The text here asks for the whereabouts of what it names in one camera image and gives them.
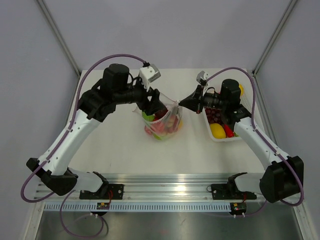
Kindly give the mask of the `green lettuce leaf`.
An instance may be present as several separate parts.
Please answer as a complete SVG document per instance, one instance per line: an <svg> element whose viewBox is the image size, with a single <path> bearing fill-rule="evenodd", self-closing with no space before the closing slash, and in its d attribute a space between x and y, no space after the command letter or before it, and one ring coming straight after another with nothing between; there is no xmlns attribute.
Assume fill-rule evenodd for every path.
<svg viewBox="0 0 320 240"><path fill-rule="evenodd" d="M147 115L145 112L141 112L141 116L142 118L147 121L147 122L153 122L154 119L155 119L155 116L152 114L152 115Z"/></svg>

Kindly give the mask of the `clear pink zip top bag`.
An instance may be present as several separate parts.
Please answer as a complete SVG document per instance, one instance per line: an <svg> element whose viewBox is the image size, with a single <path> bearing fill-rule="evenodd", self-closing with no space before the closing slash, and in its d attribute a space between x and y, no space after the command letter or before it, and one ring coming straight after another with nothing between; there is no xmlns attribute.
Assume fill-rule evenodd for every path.
<svg viewBox="0 0 320 240"><path fill-rule="evenodd" d="M145 133L159 141L167 140L175 135L183 126L183 109L175 104L175 100L170 99L163 93L160 93L160 100L166 106L166 111L159 111L154 115L154 121L145 121L142 118L142 111L136 107L133 111L144 124Z"/></svg>

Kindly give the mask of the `white plastic fruit basket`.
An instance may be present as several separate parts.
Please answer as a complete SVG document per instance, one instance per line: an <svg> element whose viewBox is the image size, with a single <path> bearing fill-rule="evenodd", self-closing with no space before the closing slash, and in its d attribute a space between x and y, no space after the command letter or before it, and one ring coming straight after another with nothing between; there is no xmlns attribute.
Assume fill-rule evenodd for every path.
<svg viewBox="0 0 320 240"><path fill-rule="evenodd" d="M216 92L216 88L214 86L206 86L204 88L204 92L208 92L208 93L220 93L219 91ZM251 113L252 112L252 104L249 102L248 98L246 97L245 93L243 96L240 96L240 103ZM241 137L239 135L237 135L235 132L235 136L231 137L231 138L223 138L223 139L217 139L214 138L212 133L211 133L211 129L210 129L210 124L208 123L207 117L206 117L206 113L205 113L205 108L203 108L202 114L204 116L204 121L207 127L207 131L209 134L209 137L214 141L214 142L232 142L232 141L236 141L236 140L242 140Z"/></svg>

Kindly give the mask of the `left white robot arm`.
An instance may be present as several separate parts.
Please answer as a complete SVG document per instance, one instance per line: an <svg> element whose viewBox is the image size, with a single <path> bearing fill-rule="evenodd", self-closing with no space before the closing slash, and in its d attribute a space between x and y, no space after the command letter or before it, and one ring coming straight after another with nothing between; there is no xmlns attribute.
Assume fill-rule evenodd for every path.
<svg viewBox="0 0 320 240"><path fill-rule="evenodd" d="M150 87L160 76L155 65L146 63L138 76L128 82L129 68L111 64L91 89L77 95L69 124L48 150L39 158L30 158L26 166L58 196L75 190L83 191L88 199L110 196L109 182L102 174L76 171L69 164L86 138L118 105L137 104L148 115L166 109L160 101L159 90Z"/></svg>

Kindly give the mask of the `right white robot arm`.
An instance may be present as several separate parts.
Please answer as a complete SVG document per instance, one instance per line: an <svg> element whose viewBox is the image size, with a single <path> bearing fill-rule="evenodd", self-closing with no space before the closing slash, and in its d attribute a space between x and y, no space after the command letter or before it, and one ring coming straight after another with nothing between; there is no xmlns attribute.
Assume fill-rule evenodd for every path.
<svg viewBox="0 0 320 240"><path fill-rule="evenodd" d="M207 93L199 84L195 91L179 102L181 107L197 114L204 108L219 110L222 122L235 132L261 162L264 173L238 173L228 178L227 193L239 198L243 193L262 195L275 203L295 194L296 206L304 200L304 162L299 156L289 156L281 150L253 119L253 112L241 104L241 89L234 79L222 81L220 92Z"/></svg>

